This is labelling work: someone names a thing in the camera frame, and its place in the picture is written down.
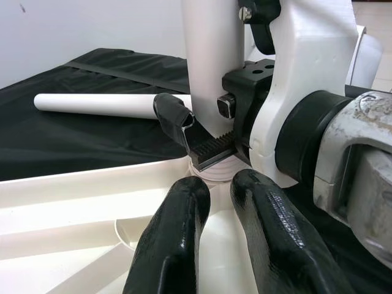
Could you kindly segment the white plastic children table top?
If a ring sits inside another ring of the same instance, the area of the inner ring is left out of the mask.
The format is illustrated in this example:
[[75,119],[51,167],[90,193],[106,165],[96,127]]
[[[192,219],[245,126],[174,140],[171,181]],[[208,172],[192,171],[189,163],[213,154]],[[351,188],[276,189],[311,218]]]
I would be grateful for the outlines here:
[[[230,199],[234,168],[202,177],[211,209],[199,294],[258,294]],[[122,294],[138,240],[187,158],[0,183],[0,294]]]

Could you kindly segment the white plastic table leg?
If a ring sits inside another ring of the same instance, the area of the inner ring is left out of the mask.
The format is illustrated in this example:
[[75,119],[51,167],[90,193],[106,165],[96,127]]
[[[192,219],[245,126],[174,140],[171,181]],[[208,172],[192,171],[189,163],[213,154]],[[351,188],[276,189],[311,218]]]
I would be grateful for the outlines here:
[[156,119],[154,94],[38,94],[40,111]]
[[222,77],[244,65],[238,0],[181,0],[192,111],[215,138],[233,129],[218,110]]

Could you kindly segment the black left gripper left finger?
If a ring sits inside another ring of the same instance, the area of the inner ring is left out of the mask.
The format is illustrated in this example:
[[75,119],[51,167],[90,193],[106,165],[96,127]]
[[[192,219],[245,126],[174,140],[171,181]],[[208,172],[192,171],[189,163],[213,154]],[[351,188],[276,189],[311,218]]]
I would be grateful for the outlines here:
[[200,237],[210,206],[201,178],[177,180],[141,234],[122,294],[198,294]]

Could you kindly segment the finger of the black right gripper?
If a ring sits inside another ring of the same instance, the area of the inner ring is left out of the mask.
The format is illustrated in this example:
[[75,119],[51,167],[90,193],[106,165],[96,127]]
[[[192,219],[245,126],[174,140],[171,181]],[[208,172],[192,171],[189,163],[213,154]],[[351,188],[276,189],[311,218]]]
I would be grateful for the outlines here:
[[234,131],[213,136],[180,98],[157,94],[153,110],[164,134],[186,149],[196,170],[204,171],[229,157],[241,160]]

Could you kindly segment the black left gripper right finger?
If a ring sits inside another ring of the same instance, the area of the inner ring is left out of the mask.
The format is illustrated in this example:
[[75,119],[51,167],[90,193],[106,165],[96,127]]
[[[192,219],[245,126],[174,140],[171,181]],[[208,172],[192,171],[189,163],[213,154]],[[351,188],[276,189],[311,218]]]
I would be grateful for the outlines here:
[[336,294],[325,244],[283,189],[254,170],[241,170],[230,195],[258,294]]

